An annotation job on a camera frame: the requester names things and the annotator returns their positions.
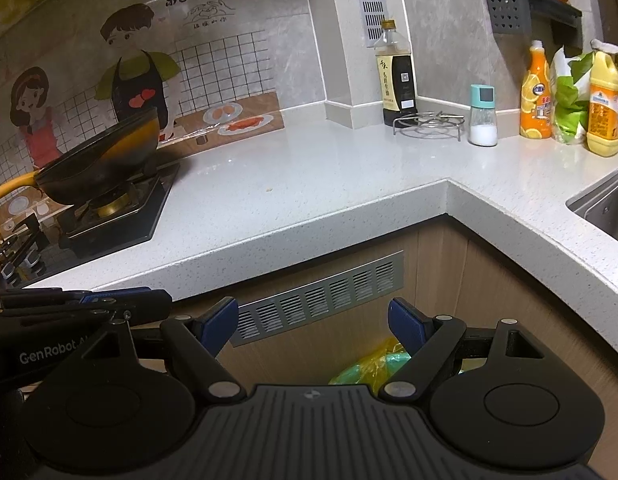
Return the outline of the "black gas stove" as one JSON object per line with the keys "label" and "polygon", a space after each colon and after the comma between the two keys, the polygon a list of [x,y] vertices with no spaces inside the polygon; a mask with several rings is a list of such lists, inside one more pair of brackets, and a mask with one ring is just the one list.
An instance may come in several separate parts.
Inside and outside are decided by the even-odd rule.
{"label": "black gas stove", "polygon": [[0,206],[0,287],[22,288],[150,240],[179,166],[139,176],[82,206],[33,188]]}

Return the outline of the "cabinet vent grille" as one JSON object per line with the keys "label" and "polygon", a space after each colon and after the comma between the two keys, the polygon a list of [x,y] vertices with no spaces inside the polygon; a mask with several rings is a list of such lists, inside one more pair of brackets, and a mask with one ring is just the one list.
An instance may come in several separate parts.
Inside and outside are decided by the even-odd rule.
{"label": "cabinet vent grille", "polygon": [[242,304],[232,346],[273,337],[390,295],[403,287],[404,252]]}

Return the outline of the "black wok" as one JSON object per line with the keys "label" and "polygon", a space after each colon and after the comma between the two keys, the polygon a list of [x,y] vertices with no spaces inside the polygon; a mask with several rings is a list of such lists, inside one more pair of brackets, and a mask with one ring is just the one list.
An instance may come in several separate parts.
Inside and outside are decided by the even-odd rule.
{"label": "black wok", "polygon": [[160,134],[149,107],[80,143],[50,164],[0,185],[0,200],[29,186],[61,205],[81,205],[155,165]]}

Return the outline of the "steel sink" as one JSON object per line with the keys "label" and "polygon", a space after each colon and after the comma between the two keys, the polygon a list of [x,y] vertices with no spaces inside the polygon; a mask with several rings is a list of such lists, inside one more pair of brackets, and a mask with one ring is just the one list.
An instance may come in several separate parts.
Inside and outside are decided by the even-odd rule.
{"label": "steel sink", "polygon": [[571,197],[566,206],[618,242],[618,170]]}

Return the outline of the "orange juice bottle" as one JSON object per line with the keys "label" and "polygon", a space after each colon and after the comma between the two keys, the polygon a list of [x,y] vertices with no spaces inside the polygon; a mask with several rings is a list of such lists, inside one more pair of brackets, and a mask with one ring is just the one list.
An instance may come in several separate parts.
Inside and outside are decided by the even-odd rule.
{"label": "orange juice bottle", "polygon": [[532,40],[530,66],[520,88],[519,133],[531,140],[548,139],[552,135],[552,93],[550,69],[541,40]]}

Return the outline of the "salt shaker teal lid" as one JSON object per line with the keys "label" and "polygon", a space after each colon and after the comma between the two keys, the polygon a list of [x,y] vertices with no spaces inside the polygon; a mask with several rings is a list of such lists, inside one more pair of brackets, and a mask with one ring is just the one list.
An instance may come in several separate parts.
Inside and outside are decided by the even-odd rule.
{"label": "salt shaker teal lid", "polygon": [[468,142],[482,148],[493,148],[498,144],[495,92],[487,84],[470,86]]}

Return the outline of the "soy sauce bottle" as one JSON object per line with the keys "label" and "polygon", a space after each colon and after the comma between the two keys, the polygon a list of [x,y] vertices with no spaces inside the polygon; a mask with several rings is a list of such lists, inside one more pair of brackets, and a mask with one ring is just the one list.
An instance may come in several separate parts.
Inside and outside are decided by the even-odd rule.
{"label": "soy sauce bottle", "polygon": [[376,67],[383,102],[383,121],[394,125],[397,119],[417,112],[414,70],[409,41],[397,31],[392,18],[381,23],[381,36],[374,44]]}

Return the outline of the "green vegetable bag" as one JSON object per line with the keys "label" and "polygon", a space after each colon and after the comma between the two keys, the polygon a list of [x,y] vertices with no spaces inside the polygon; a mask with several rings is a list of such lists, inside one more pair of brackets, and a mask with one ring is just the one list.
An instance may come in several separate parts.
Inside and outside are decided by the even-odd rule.
{"label": "green vegetable bag", "polygon": [[590,77],[593,53],[568,58],[565,48],[554,54],[550,66],[552,136],[566,145],[586,140],[589,121]]}

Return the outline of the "yellow sauce bottle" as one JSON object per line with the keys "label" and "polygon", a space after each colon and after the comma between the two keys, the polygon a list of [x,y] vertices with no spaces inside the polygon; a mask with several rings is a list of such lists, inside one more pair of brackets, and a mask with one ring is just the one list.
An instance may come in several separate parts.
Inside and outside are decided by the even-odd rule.
{"label": "yellow sauce bottle", "polygon": [[602,157],[618,154],[618,70],[612,57],[596,51],[590,73],[589,150]]}

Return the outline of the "grey utensil holder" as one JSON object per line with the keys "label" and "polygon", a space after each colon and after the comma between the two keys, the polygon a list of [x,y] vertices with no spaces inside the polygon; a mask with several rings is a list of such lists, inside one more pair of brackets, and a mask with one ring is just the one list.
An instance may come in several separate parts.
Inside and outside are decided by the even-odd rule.
{"label": "grey utensil holder", "polygon": [[534,20],[548,21],[556,44],[579,47],[582,12],[562,0],[486,0],[492,32],[531,36]]}

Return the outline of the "cartoon chef wall sticker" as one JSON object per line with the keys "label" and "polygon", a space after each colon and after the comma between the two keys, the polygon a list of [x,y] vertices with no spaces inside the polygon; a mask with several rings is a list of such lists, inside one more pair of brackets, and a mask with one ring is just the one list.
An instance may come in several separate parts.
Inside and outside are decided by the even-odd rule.
{"label": "cartoon chef wall sticker", "polygon": [[0,0],[0,185],[145,110],[169,159],[281,129],[265,33],[222,32],[238,4]]}

